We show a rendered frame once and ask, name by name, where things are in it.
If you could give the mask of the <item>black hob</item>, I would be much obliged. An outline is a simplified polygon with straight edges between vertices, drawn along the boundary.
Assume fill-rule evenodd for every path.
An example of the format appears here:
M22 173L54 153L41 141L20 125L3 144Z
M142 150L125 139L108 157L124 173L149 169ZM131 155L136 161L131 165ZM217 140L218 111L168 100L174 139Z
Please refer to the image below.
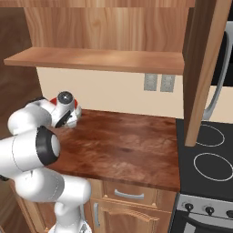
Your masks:
M233 201L233 124L202 121L197 143L186 147L184 120L176 120L180 192Z

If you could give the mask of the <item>grey wall outlet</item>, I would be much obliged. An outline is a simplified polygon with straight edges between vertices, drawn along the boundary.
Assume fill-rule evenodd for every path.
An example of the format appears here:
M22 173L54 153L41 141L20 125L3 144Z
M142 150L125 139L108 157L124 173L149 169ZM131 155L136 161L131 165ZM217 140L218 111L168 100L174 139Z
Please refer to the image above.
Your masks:
M146 91L157 90L157 74L145 73L144 89Z
M161 92L172 93L174 90L175 76L174 75L163 75L161 78Z

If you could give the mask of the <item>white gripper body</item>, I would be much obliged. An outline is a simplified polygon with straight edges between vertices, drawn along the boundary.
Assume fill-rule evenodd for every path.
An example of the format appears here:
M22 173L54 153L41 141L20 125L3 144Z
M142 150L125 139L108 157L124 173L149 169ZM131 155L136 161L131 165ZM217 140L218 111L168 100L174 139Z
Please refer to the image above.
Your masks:
M82 108L80 105L71 113L68 120L63 124L63 127L76 127L77 122L80 120L82 114Z

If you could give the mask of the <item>open wooden wall cabinet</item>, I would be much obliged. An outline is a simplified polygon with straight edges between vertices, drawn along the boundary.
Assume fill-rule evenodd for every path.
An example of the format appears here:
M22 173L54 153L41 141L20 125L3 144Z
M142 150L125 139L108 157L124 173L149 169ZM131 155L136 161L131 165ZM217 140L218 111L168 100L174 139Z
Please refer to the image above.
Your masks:
M195 0L0 0L20 7L31 66L180 75Z

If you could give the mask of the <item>wooden wall cabinet door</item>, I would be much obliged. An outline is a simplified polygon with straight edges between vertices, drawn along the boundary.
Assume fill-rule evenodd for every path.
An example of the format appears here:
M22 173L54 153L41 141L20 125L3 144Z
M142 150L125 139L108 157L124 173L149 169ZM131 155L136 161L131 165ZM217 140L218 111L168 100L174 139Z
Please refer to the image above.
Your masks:
M184 144L198 138L232 0L196 0L183 73Z

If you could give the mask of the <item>wooden base cupboard door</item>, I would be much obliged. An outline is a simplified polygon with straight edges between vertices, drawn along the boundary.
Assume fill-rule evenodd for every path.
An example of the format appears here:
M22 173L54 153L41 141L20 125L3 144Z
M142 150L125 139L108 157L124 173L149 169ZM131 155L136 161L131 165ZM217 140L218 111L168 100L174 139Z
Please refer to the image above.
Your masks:
M95 226L94 203L98 203L98 220ZM95 233L167 233L170 212L137 207L115 201L90 200Z

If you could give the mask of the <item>silver oven front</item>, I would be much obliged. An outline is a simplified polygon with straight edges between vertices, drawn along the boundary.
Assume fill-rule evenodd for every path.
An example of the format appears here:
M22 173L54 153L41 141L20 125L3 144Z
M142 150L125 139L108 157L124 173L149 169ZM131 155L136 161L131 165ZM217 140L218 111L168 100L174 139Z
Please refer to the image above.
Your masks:
M167 233L233 233L233 202L177 193Z

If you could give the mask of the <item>tall dark wooden panel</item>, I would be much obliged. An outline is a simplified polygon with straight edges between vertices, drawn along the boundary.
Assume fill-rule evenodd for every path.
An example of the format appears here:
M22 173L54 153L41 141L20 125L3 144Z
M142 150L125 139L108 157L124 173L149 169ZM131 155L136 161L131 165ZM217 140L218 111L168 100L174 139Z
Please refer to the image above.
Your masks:
M24 9L0 7L0 139L10 136L8 118L42 96L35 66L23 60L31 47Z

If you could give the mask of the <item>wooden drawer front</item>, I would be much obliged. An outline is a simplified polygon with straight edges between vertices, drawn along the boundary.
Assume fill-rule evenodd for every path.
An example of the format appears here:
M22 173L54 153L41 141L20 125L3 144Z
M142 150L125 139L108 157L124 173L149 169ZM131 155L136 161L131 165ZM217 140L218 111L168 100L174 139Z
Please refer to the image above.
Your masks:
M104 197L105 198L112 198L116 200L126 201L126 202L132 202L137 203L141 205L148 205L151 206L152 204L156 203L157 200L157 194L158 191L153 188L149 187L140 187L136 185L128 185L124 183L118 183L118 182L110 182L105 181L103 184L104 189ZM132 195L140 195L144 193L145 197L144 199L130 199L130 198L122 198L119 196L116 196L114 193L114 190L117 189L120 192L132 194Z

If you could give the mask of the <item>red bowl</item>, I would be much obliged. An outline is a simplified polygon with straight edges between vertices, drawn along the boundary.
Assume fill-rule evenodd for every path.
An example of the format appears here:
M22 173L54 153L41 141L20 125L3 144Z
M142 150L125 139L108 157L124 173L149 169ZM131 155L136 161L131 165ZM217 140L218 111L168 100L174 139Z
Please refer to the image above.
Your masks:
M56 97L54 97L53 99L51 99L50 102L51 102L52 104L56 105ZM78 106L78 102L77 102L76 99L75 99L75 108L77 108L77 106Z

